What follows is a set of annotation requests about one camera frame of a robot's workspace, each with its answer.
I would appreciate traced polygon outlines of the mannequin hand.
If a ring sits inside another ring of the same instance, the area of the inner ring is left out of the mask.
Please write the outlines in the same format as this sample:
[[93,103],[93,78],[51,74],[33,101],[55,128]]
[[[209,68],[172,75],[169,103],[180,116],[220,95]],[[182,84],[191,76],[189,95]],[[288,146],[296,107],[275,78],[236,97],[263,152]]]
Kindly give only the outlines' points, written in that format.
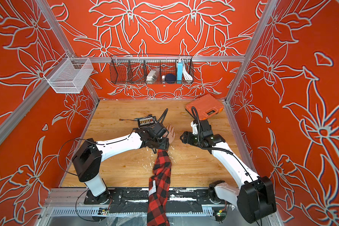
[[175,137],[176,137],[175,129],[172,125],[168,125],[166,127],[166,130],[167,131],[165,132],[163,136],[169,140],[169,144],[171,145],[171,143],[175,140]]

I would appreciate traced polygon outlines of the red black plaid sleeve arm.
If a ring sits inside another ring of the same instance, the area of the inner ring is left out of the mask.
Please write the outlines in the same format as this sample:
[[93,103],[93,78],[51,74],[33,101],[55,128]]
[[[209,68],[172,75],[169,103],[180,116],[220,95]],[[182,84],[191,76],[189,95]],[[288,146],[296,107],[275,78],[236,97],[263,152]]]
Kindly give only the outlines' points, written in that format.
[[149,179],[148,191],[148,226],[169,226],[166,216],[166,204],[169,199],[170,176],[172,163],[167,150],[158,150],[153,167],[153,175]]

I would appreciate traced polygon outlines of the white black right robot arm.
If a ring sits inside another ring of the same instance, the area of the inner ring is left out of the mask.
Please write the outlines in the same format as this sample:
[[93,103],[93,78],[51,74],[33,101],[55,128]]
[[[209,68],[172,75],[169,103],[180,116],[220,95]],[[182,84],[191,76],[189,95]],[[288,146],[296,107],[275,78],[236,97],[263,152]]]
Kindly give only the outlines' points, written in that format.
[[180,140],[184,144],[209,151],[230,173],[238,188],[223,180],[209,184],[209,200],[215,204],[230,203],[239,210],[245,221],[254,223],[277,211],[275,191],[268,177],[261,177],[231,150],[219,134],[206,137],[192,132],[184,132]]

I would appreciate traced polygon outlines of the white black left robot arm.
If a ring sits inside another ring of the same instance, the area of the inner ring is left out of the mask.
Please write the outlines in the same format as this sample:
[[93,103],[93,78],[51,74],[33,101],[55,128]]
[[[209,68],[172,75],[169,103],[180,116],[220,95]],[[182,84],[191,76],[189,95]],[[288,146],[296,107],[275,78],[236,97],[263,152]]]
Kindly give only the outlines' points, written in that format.
[[164,128],[155,132],[153,129],[135,130],[129,135],[106,141],[85,140],[72,157],[72,163],[80,182],[89,189],[85,204],[107,204],[112,199],[110,192],[101,178],[101,163],[115,155],[148,147],[152,150],[165,150],[169,147],[169,132]]

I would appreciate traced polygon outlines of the black charging board yellow connectors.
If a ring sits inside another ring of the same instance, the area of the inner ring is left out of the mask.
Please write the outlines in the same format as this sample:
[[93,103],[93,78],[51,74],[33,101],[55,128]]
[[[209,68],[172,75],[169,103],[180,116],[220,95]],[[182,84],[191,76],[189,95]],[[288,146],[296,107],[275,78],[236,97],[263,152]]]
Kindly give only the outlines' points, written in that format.
[[138,124],[139,129],[152,127],[156,123],[157,123],[156,117],[152,115],[137,119],[137,124]]

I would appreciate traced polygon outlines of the orange tool case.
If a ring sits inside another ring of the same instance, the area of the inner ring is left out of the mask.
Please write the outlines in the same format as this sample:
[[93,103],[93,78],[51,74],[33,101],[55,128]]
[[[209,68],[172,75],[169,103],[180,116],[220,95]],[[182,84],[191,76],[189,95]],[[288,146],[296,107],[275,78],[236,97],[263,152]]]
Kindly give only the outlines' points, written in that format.
[[192,107],[196,108],[201,121],[209,119],[224,109],[224,105],[211,94],[206,94],[186,105],[186,111],[194,118]]

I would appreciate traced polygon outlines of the dark blue round object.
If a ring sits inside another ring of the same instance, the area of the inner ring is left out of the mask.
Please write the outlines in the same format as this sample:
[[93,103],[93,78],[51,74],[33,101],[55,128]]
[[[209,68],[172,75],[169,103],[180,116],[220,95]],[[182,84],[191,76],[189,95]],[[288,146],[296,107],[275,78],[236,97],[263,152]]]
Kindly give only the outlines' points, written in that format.
[[169,73],[165,75],[164,80],[168,84],[175,84],[177,82],[177,76],[172,73]]

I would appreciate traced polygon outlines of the silver pouch in basket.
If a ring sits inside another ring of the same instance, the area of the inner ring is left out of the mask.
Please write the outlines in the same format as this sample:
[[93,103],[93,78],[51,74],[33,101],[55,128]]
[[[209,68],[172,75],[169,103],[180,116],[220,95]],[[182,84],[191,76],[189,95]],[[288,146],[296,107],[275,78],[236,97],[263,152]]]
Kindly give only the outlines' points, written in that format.
[[159,75],[160,75],[160,69],[159,68],[152,69],[149,72],[149,74],[147,75],[146,83],[147,84],[154,84],[157,81]]

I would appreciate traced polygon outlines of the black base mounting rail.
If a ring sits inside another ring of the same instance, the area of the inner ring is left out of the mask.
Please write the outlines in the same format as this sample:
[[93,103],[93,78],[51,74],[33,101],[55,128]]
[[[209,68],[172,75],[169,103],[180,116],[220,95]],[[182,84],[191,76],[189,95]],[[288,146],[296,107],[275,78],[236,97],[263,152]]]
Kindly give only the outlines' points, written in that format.
[[85,192],[83,204],[106,207],[110,213],[148,213],[152,210],[166,214],[213,215],[219,211],[234,209],[232,203],[220,200],[210,188],[172,187],[116,187],[95,197],[91,191]]

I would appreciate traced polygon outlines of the clear plastic wall bin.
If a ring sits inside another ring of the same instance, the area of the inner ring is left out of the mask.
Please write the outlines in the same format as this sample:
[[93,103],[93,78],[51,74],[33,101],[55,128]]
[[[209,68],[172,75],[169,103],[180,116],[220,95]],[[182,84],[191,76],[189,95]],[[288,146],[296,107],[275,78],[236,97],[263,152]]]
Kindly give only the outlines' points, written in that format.
[[61,60],[45,76],[49,86],[58,94],[79,94],[94,68],[89,58]]

